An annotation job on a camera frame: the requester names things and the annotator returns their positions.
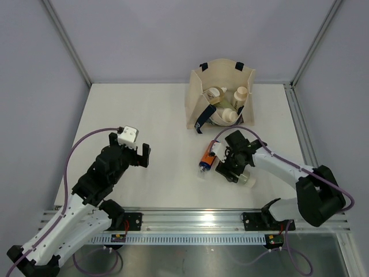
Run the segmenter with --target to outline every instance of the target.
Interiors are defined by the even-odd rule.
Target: white wall
[[[368,1],[345,1],[297,86],[319,161],[332,168],[338,184],[356,199],[349,222],[367,271],[368,10]]]
[[[0,1],[0,276],[53,202],[87,94],[40,2]]]
[[[333,0],[51,2],[95,83],[173,83],[216,58],[290,81]]]

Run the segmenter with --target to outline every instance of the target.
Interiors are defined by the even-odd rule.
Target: white table
[[[295,191],[275,176],[248,169],[257,179],[252,188],[229,183],[214,171],[198,177],[198,163],[221,128],[186,129],[184,99],[187,84],[93,84],[77,141],[96,129],[129,125],[151,148],[147,169],[130,167],[107,197],[123,207],[145,208],[261,208],[277,197],[295,197]],[[255,126],[263,141],[286,158],[302,163],[295,127],[282,85],[253,86]],[[250,141],[255,138],[242,131]],[[69,163],[69,191],[108,145],[109,132],[96,134],[74,151]],[[63,186],[55,205],[63,204]]]

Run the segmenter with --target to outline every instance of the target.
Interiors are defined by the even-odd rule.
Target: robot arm
[[[216,171],[225,176],[229,182],[238,182],[245,167],[250,165],[274,174],[296,189],[296,199],[275,199],[262,208],[264,218],[269,221],[268,225],[299,218],[301,214],[306,222],[319,227],[345,207],[346,202],[342,193],[301,171],[301,168],[304,168],[337,185],[328,167],[319,166],[315,169],[301,165],[297,169],[277,159],[274,153],[269,153],[262,147],[260,141],[249,142],[239,130],[227,136],[225,140],[228,143],[227,147],[215,143],[212,152],[220,158]]]
[[[31,240],[8,250],[7,255],[14,263],[31,250],[17,266],[25,276],[57,276],[65,261],[95,234],[124,224],[125,212],[119,204],[112,200],[101,202],[129,166],[148,166],[150,147],[143,144],[143,154],[138,155],[137,135],[138,130],[128,126],[119,128],[118,134],[111,133],[109,146],[101,150],[87,173],[72,188],[65,213],[60,209]],[[79,224],[97,207],[98,211]],[[34,247],[42,237],[41,244]]]

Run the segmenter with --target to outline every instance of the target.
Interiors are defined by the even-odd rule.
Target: white container
[[[239,107],[242,107],[247,99],[248,89],[246,87],[239,87],[232,98],[232,106],[238,111]]]
[[[205,98],[209,101],[211,105],[219,103],[224,99],[224,93],[227,88],[212,87],[203,92]]]
[[[238,115],[231,108],[217,108],[217,113],[225,122],[235,122]]]

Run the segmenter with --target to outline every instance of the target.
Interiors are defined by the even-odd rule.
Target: purple cable
[[[70,160],[70,157],[72,155],[72,153],[74,152],[74,150],[77,148],[77,146],[79,146],[81,144],[82,141],[84,141],[85,139],[87,139],[88,137],[92,136],[93,134],[97,134],[97,133],[101,133],[101,132],[105,132],[105,131],[117,131],[118,128],[104,128],[104,129],[99,129],[99,130],[95,130],[92,131],[88,134],[86,134],[85,136],[81,137],[76,144],[73,145],[73,147],[71,148],[67,159],[66,159],[66,163],[64,166],[64,205],[63,205],[63,210],[61,215],[56,219],[56,221],[54,222],[54,224],[45,232],[45,234],[43,236],[40,237],[40,239],[38,241],[36,241],[36,243],[34,245],[32,245],[32,249],[28,250],[26,253],[23,254],[23,256],[21,256],[8,270],[8,272],[6,273],[5,277],[9,277],[10,274],[13,272],[13,270],[17,267],[17,265],[19,265],[19,263],[21,261],[23,261],[24,258],[27,257],[27,255],[29,255],[34,248],[36,248],[44,239],[45,237],[47,237],[49,235],[49,233],[51,233],[53,231],[53,229],[58,225],[58,223],[60,222],[60,220],[63,218],[63,215],[65,214],[65,211],[67,210],[67,204],[68,204],[68,183],[67,183],[67,168],[68,168],[68,163]]]
[[[291,220],[287,223],[287,227],[286,227],[286,234],[285,234],[285,242],[286,242],[286,248],[283,248],[283,249],[286,249],[288,254],[289,254],[289,258],[291,259],[291,262],[293,264],[293,266],[296,268],[296,270],[298,271],[298,273],[300,273],[301,275],[303,276],[311,276],[313,273],[314,273],[314,268],[312,267],[312,263],[311,261],[308,259],[308,257],[306,257],[302,252],[299,252],[297,251],[296,249],[293,249],[291,247],[289,247],[289,242],[288,242],[288,229],[289,229],[289,225],[291,224]],[[310,266],[310,272],[309,273],[305,273],[303,272],[299,267],[298,265],[296,264],[295,260],[293,259],[292,257],[292,252],[296,252],[298,254],[300,254],[306,261],[307,263],[309,264]]]
[[[307,257],[307,256],[305,256],[305,254],[303,254],[302,252],[300,252],[300,251],[298,251],[298,250],[296,250],[296,249],[294,249],[294,248],[290,248],[289,246],[287,246],[287,248],[285,248],[285,247],[282,247],[282,248],[273,248],[273,249],[271,249],[270,251],[266,251],[266,252],[263,252],[263,253],[261,253],[255,260],[253,260],[253,261],[251,261],[251,262],[249,262],[249,263],[241,263],[240,261],[237,261],[235,258],[233,258],[231,255],[230,255],[230,257],[232,258],[232,260],[236,263],[236,264],[238,264],[238,265],[241,265],[241,266],[245,266],[245,267],[248,267],[248,266],[250,266],[250,265],[253,265],[253,264],[255,264],[258,260],[260,260],[261,258],[263,258],[266,254],[269,254],[269,253],[271,253],[271,252],[273,252],[273,251],[287,251],[288,253],[289,253],[289,255],[290,255],[290,257],[291,257],[291,252],[295,252],[295,253],[297,253],[297,254],[299,254],[300,256],[302,256],[302,258],[304,258],[305,260],[306,260],[306,262],[309,264],[309,266],[310,266],[310,272],[308,273],[308,274],[306,274],[306,273],[304,273],[304,272],[302,272],[298,267],[297,267],[297,265],[295,264],[295,261],[294,260],[292,260],[292,258],[291,258],[291,261],[292,261],[292,264],[295,266],[295,268],[297,269],[297,271],[300,273],[300,274],[302,274],[303,276],[311,276],[312,275],[312,273],[314,272],[314,268],[312,267],[312,263],[311,263],[311,261],[309,260],[309,258]]]
[[[281,160],[282,162],[285,162],[285,163],[287,163],[287,164],[289,164],[290,166],[292,166],[292,167],[294,167],[294,168],[296,168],[296,169],[299,169],[299,170],[301,170],[302,172],[304,172],[304,173],[306,173],[306,174],[309,174],[310,176],[313,176],[314,178],[316,178],[316,179],[318,179],[318,180],[320,180],[320,181],[322,181],[323,183],[325,183],[325,184],[327,184],[327,185],[329,185],[331,188],[333,188],[333,189],[335,189],[335,190],[337,190],[337,191],[339,191],[339,192],[341,192],[341,193],[343,193],[344,195],[346,195],[347,196],[347,198],[349,198],[350,199],[350,204],[347,206],[347,207],[345,207],[345,208],[343,208],[340,212],[345,212],[345,211],[348,211],[349,209],[351,209],[354,205],[355,205],[355,199],[346,191],[346,190],[344,190],[344,189],[342,189],[342,188],[340,188],[339,186],[336,186],[334,183],[332,183],[332,182],[329,182],[328,180],[325,180],[324,178],[322,178],[322,177],[320,177],[320,176],[318,176],[318,175],[316,175],[315,173],[313,173],[313,172],[310,172],[310,171],[308,171],[307,169],[304,169],[304,168],[302,168],[302,167],[300,167],[298,164],[296,164],[296,163],[293,163],[293,162],[290,162],[289,160],[287,160],[287,159],[285,159],[285,158],[283,158],[283,157],[281,157],[281,156],[279,156],[279,155],[277,155],[277,154],[274,154],[266,145],[265,145],[265,143],[261,140],[261,138],[254,132],[254,131],[252,131],[252,130],[250,130],[249,128],[246,128],[246,127],[242,127],[242,126],[231,126],[231,127],[228,127],[228,128],[225,128],[225,129],[223,129],[215,138],[214,138],[214,140],[213,140],[213,142],[212,142],[212,146],[210,147],[210,150],[212,149],[212,147],[213,147],[213,144],[214,144],[214,142],[220,137],[220,135],[221,134],[223,134],[224,132],[226,132],[226,131],[228,131],[228,130],[231,130],[231,129],[243,129],[243,130],[246,130],[246,131],[248,131],[248,132],[250,132],[251,134],[253,134],[256,138],[257,138],[257,140],[260,142],[260,144],[261,144],[261,146],[269,153],[269,154],[271,154],[271,155],[273,155],[274,157],[276,157],[278,160]]]
[[[109,275],[113,272],[113,270],[116,268],[116,265],[118,265],[118,258],[119,258],[119,253],[118,251],[112,249],[116,255],[116,259],[115,259],[115,262],[114,262],[114,265],[105,273],[91,273],[91,272],[88,272],[84,269],[82,269],[78,264],[77,264],[77,260],[76,260],[76,256],[75,254],[72,255],[72,259],[73,259],[73,264],[74,266],[76,267],[76,269],[78,269],[80,272],[82,272],[83,274],[85,275],[88,275],[88,276],[106,276],[106,275]]]

